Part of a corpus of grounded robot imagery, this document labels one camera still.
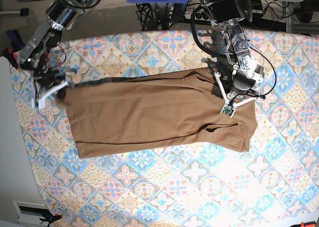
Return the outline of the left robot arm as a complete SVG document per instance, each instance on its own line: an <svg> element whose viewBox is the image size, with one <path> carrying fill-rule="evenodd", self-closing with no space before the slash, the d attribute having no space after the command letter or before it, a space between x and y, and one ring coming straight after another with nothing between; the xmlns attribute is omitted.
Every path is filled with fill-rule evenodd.
<svg viewBox="0 0 319 227"><path fill-rule="evenodd" d="M219 64L216 68L221 73L222 80L227 82L228 97L262 97L258 90L264 78L263 67L253 60L249 50L250 40L240 26L240 21L253 19L251 0L246 0L246 8L242 7L239 0L199 1L200 6L193 11L190 20L193 38L205 53L228 62ZM195 30L195 17L200 10L208 16L213 27L220 28L225 42L223 54L216 53L199 41Z"/></svg>

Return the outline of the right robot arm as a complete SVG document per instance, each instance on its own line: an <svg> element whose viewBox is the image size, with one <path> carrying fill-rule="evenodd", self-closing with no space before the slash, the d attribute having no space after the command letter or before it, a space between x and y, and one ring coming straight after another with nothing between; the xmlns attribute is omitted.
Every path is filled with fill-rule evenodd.
<svg viewBox="0 0 319 227"><path fill-rule="evenodd" d="M101 0L55 0L47 9L45 20L17 56L18 67L30 75L34 87L32 104L40 108L45 99L68 85L57 67L49 68L49 53L62 40L62 32Z"/></svg>

